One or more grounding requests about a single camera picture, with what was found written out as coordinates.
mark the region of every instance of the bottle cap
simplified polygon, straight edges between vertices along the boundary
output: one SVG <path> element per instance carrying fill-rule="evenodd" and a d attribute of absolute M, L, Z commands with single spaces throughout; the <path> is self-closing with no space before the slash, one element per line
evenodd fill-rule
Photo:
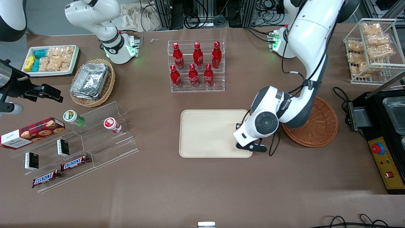
<path fill-rule="evenodd" d="M 108 130 L 114 129 L 116 125 L 117 121 L 112 117 L 109 117 L 104 120 L 104 127 L 107 128 Z"/>
<path fill-rule="evenodd" d="M 73 110 L 67 110 L 65 114 L 63 114 L 63 120 L 72 123 L 77 119 L 77 112 Z"/>

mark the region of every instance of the table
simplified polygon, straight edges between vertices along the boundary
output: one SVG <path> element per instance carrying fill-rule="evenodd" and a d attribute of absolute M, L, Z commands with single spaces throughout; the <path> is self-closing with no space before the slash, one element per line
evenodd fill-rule
<path fill-rule="evenodd" d="M 392 226 L 405 226 L 405 196 L 386 195 L 367 143 L 344 123 L 341 100 L 333 86 L 354 99 L 376 86 L 349 83 L 342 44 L 354 24 L 339 24 L 328 50 L 329 63 L 318 96 L 336 111 L 339 131 L 321 148 L 305 148 L 281 130 L 275 155 L 254 153 L 248 159 L 185 159 L 180 157 L 180 114 L 185 109 L 248 109 L 267 85 L 289 91 L 301 84 L 298 75 L 283 74 L 281 58 L 265 42 L 243 29 L 204 29 L 145 33 L 139 58 L 114 65 L 117 79 L 106 104 L 117 101 L 139 152 L 91 172 L 52 191 L 37 194 L 24 176 L 23 161 L 0 150 L 2 227 L 196 227 L 215 221 L 217 227 L 310 227 L 328 224 L 330 215 L 359 222 L 368 214 Z M 160 39 L 150 43 L 151 38 Z M 167 41 L 226 39 L 226 90 L 173 94 L 170 91 Z M 94 35 L 46 37 L 28 35 L 28 46 L 80 47 L 79 65 L 106 58 Z M 305 72 L 297 58 L 285 69 Z M 20 115 L 4 115 L 0 133 L 42 120 L 62 117 L 76 105 L 68 90 L 71 77 L 33 79 L 62 91 L 63 103 L 10 99 L 21 103 Z M 270 144 L 270 138 L 263 140 Z"/>

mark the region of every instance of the red plaid box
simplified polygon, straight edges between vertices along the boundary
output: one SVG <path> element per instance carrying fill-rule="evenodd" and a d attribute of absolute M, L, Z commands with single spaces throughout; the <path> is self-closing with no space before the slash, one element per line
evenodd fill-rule
<path fill-rule="evenodd" d="M 0 146 L 16 150 L 65 130 L 65 124 L 53 117 L 2 135 Z"/>

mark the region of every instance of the small black box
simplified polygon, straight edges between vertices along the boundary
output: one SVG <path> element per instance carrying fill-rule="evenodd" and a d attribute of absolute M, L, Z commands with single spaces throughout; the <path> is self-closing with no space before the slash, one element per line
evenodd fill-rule
<path fill-rule="evenodd" d="M 56 144 L 58 145 L 58 155 L 67 157 L 69 156 L 69 144 L 67 141 L 63 139 L 59 139 L 56 141 Z"/>
<path fill-rule="evenodd" d="M 26 153 L 26 163 L 25 169 L 27 170 L 37 170 L 39 168 L 38 154 L 32 152 Z"/>

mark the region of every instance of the red bottle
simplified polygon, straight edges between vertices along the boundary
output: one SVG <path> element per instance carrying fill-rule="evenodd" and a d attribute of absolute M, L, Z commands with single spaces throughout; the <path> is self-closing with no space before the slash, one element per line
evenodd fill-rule
<path fill-rule="evenodd" d="M 199 42 L 194 43 L 193 58 L 194 58 L 194 64 L 196 66 L 196 69 L 201 70 L 203 68 L 204 61 L 203 61 L 203 52 L 200 49 Z"/>
<path fill-rule="evenodd" d="M 173 87 L 175 89 L 180 89 L 181 87 L 183 87 L 183 84 L 181 83 L 180 73 L 176 70 L 175 65 L 171 65 L 170 70 L 170 78 L 173 82 Z"/>
<path fill-rule="evenodd" d="M 212 71 L 211 64 L 209 64 L 209 63 L 207 63 L 207 65 L 205 65 L 204 83 L 208 88 L 210 88 L 214 85 L 214 72 Z"/>
<path fill-rule="evenodd" d="M 214 50 L 212 51 L 212 67 L 218 69 L 221 64 L 222 52 L 220 50 L 220 43 L 215 41 Z"/>
<path fill-rule="evenodd" d="M 194 64 L 190 64 L 188 77 L 190 78 L 191 87 L 198 88 L 200 86 L 200 82 L 198 81 L 198 72 L 196 71 L 196 66 Z"/>
<path fill-rule="evenodd" d="M 184 69 L 184 59 L 183 59 L 183 53 L 179 49 L 179 44 L 174 43 L 173 44 L 173 59 L 175 60 L 175 64 L 177 69 L 182 70 Z"/>

